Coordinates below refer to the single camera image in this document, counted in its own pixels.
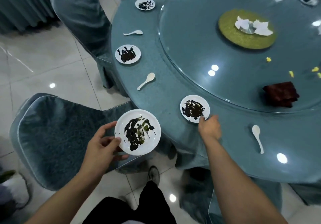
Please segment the green round mat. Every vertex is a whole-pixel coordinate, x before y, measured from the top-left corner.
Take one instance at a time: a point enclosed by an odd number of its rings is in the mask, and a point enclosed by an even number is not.
[[[248,19],[252,22],[259,20],[260,22],[268,22],[266,18],[261,17],[259,14],[246,11],[233,9],[224,13],[219,19],[219,28],[222,34],[234,44],[249,49],[264,49],[270,47],[276,39],[274,27],[269,23],[269,30],[273,34],[269,36],[262,36],[258,34],[245,34],[235,27],[237,17]]]

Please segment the food crumb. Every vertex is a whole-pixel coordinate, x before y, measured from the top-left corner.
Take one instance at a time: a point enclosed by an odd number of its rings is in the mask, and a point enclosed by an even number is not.
[[[319,67],[314,67],[311,71],[312,72],[318,72],[319,71]]]

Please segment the black pants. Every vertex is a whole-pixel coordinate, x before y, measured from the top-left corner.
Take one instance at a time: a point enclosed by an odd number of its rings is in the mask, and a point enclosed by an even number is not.
[[[144,224],[176,223],[162,191],[153,181],[147,182],[136,210],[124,201],[112,197],[104,198],[87,216],[82,224],[121,224],[128,220]]]

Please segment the human arm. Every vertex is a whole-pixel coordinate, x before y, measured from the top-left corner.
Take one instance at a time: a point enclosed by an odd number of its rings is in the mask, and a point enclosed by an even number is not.
[[[25,224],[68,224],[89,197],[108,169],[111,161],[125,160],[120,151],[120,138],[104,137],[116,121],[101,126],[89,141],[82,166],[76,176],[49,198]]]
[[[221,126],[218,116],[200,119],[215,194],[227,224],[287,224],[265,193],[232,160],[218,142]]]

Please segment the dark red napkin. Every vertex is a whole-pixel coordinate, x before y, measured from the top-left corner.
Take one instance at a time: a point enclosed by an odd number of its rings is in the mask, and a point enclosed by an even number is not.
[[[300,97],[292,82],[272,84],[263,87],[266,99],[272,106],[292,107],[292,102]]]

